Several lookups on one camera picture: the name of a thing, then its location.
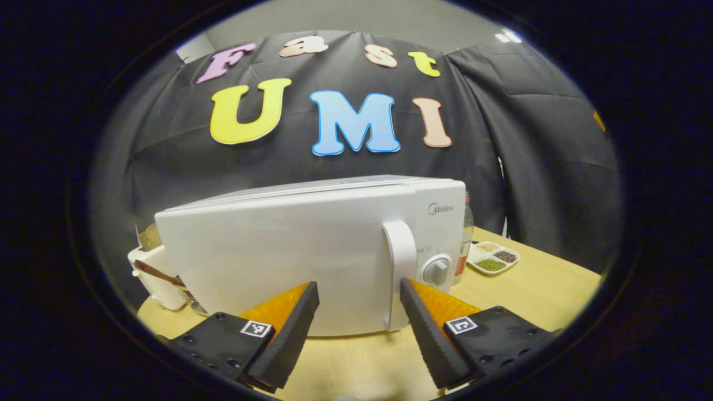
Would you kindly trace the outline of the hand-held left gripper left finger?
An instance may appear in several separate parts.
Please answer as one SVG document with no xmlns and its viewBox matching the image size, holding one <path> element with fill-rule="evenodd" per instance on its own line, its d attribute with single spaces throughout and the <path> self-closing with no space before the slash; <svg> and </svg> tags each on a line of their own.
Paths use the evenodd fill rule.
<svg viewBox="0 0 713 401">
<path fill-rule="evenodd" d="M 173 348 L 240 385 L 275 393 L 292 374 L 318 307 L 318 284 L 305 282 L 240 315 L 216 312 L 173 338 Z"/>
</svg>

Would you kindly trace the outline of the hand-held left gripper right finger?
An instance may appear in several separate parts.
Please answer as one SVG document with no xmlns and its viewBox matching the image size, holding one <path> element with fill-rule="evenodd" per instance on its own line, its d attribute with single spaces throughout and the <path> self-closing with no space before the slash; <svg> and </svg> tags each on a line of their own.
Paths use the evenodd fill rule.
<svg viewBox="0 0 713 401">
<path fill-rule="evenodd" d="M 400 300 L 436 388 L 493 378 L 545 349 L 557 337 L 511 310 L 480 309 L 404 277 Z"/>
</svg>

